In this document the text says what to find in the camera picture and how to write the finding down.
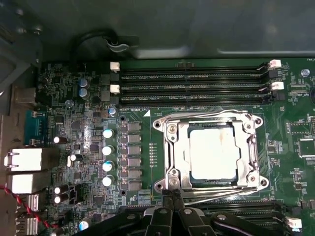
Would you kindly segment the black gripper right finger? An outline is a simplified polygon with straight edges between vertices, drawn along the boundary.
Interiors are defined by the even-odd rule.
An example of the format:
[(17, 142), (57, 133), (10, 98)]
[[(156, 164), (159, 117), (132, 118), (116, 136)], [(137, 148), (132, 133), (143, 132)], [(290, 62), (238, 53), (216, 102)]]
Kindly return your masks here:
[(289, 236), (285, 207), (276, 201), (184, 204), (173, 190), (174, 209), (189, 236)]

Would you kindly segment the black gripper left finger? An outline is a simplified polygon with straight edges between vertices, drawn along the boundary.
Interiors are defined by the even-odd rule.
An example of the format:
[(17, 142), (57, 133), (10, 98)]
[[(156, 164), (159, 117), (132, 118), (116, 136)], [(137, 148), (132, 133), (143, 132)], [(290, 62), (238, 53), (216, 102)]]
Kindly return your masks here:
[(170, 236), (172, 232), (172, 190), (162, 191), (162, 206), (137, 213), (125, 210), (83, 231), (80, 236)]

